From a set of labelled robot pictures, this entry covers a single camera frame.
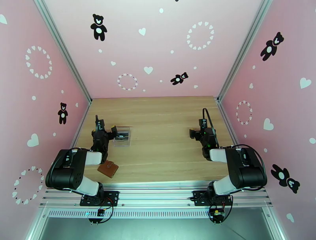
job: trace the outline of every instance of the pink backdrop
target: pink backdrop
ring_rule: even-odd
[[[264,159],[267,192],[292,240],[316,239],[315,8],[313,0],[273,1],[224,98],[239,142],[253,146]],[[277,32],[284,41],[263,61],[260,53]],[[279,185],[271,174],[273,164],[300,182],[297,194]]]
[[[58,151],[69,148],[87,108],[33,1],[0,3],[0,85],[0,239],[17,240],[25,238],[46,173]]]
[[[92,98],[126,98],[216,96],[261,0],[45,2]],[[104,17],[105,41],[94,38],[93,14]]]

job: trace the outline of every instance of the leather wallet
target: leather wallet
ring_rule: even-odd
[[[109,178],[113,178],[118,168],[118,165],[114,164],[114,162],[106,160],[104,164],[98,167],[98,171]]]

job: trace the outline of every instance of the wooden table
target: wooden table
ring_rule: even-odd
[[[217,180],[228,174],[224,163],[202,156],[201,143],[190,139],[189,129],[199,129],[202,108],[209,110],[221,146],[232,140],[213,97],[142,97],[94,99],[81,130],[77,147],[92,146],[95,115],[112,125],[129,126],[131,145],[109,143],[108,160],[119,166],[111,179],[86,166],[85,176],[107,182],[156,182]]]

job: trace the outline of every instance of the gray floor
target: gray floor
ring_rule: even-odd
[[[209,219],[111,219],[90,225],[88,219],[49,218],[41,240],[269,240],[261,208],[235,208],[222,225]]]

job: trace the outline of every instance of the black mounting plate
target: black mounting plate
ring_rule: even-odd
[[[206,191],[193,191],[193,198],[197,199],[194,200],[194,205],[195,206],[210,206],[211,204],[209,203],[209,201],[206,198]],[[231,206],[232,202],[231,202],[231,197],[230,195],[221,195],[221,196],[216,196],[212,199],[212,203],[214,204],[214,206],[222,206],[223,203],[225,202],[226,206]]]
[[[119,200],[119,191],[104,191],[104,197],[108,197],[113,202],[113,207],[117,206],[117,201]],[[80,206],[101,206],[100,204],[94,205],[89,196],[84,196],[81,198]],[[104,201],[102,206],[111,206],[111,202],[107,199]]]

